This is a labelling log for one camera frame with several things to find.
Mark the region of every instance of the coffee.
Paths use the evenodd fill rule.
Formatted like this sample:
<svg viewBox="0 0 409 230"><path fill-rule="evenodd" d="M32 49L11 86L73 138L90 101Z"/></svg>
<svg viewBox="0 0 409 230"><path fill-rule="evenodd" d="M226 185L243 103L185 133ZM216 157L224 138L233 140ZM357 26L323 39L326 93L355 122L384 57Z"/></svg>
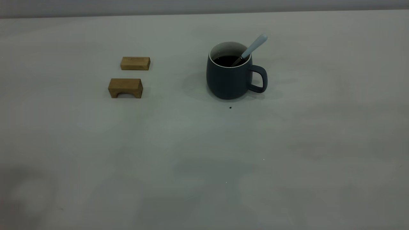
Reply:
<svg viewBox="0 0 409 230"><path fill-rule="evenodd" d="M237 56L222 56L218 57L214 60L214 63L225 66L225 67L230 67L236 60L238 59ZM245 59L241 60L236 66L242 65L246 62Z"/></svg>

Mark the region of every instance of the small wooden block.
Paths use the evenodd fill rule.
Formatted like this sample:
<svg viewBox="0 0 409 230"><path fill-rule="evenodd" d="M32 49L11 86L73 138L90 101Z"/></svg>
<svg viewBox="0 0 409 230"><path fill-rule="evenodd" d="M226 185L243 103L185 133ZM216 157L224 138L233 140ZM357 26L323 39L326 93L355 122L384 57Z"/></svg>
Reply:
<svg viewBox="0 0 409 230"><path fill-rule="evenodd" d="M123 57L121 70L149 70L150 64L149 57Z"/></svg>
<svg viewBox="0 0 409 230"><path fill-rule="evenodd" d="M129 93L141 98L144 88L141 79L112 78L108 90L112 98L117 98L120 93Z"/></svg>

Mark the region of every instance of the wall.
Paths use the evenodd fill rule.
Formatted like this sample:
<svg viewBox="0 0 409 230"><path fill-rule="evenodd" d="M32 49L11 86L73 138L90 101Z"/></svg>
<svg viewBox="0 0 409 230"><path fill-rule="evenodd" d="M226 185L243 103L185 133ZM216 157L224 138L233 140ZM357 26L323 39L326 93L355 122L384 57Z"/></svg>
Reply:
<svg viewBox="0 0 409 230"><path fill-rule="evenodd" d="M409 8L408 0L0 0L0 18Z"/></svg>

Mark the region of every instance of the mug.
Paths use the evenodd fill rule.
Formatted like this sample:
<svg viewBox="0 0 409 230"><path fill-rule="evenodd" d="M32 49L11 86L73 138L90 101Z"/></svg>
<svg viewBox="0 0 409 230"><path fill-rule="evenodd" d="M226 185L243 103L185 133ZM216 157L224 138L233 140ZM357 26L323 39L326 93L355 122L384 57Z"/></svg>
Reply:
<svg viewBox="0 0 409 230"><path fill-rule="evenodd" d="M214 62L219 57L237 56L247 49L237 42L219 43L209 52L207 58L206 80L211 92L221 99L235 99L243 96L247 90L262 93L267 88L267 72L260 66L253 65L252 55L245 58L245 63L226 67ZM263 87L252 85L253 72L257 72L263 79Z"/></svg>

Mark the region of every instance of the white spoon handle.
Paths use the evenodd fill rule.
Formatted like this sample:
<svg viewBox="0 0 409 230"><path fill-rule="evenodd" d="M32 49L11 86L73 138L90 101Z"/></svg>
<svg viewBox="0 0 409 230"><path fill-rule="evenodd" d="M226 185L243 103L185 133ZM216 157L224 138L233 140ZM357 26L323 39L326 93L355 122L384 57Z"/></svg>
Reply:
<svg viewBox="0 0 409 230"><path fill-rule="evenodd" d="M267 35L262 34L260 35L254 42L251 44L243 54L241 54L241 58L245 59L249 56L255 49L257 49L260 45L262 45L265 41L267 41Z"/></svg>

